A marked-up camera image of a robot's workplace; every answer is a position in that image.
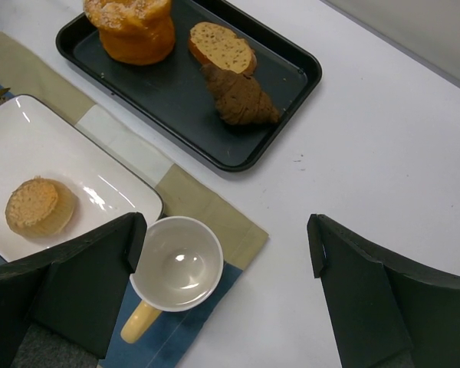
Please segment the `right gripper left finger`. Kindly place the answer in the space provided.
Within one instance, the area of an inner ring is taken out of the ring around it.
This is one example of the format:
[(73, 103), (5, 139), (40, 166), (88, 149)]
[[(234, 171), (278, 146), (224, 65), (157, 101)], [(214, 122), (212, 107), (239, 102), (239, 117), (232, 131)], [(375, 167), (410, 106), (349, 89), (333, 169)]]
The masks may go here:
[(143, 215), (130, 212), (0, 265), (0, 367), (96, 367), (146, 230)]

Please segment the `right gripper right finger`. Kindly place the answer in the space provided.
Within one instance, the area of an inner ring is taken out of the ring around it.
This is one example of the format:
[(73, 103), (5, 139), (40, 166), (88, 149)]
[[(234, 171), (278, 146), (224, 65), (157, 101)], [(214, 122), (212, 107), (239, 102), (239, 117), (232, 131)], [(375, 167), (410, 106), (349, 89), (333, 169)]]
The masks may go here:
[(460, 367), (460, 276), (377, 245), (333, 219), (307, 223), (344, 367)]

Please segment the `small round muffin bread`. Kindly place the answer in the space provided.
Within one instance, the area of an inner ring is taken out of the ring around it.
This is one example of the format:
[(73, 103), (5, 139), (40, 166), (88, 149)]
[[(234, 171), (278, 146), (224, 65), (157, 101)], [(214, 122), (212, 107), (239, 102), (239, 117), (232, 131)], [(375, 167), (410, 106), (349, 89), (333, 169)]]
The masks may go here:
[(77, 197), (65, 184), (36, 176), (11, 194), (5, 220), (22, 237), (45, 238), (64, 230), (76, 206)]

